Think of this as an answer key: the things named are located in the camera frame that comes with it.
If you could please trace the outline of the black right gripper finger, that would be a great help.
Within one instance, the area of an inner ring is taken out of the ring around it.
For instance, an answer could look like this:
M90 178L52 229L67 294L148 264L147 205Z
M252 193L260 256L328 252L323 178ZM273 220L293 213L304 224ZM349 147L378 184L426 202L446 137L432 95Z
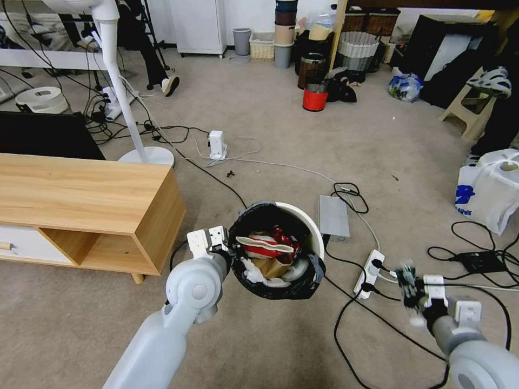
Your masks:
M409 298L413 302L417 303L421 297L421 284L418 276L416 275L416 267L409 265Z
M397 280L402 292L403 299L410 297L410 266L407 264L401 265L397 269Z

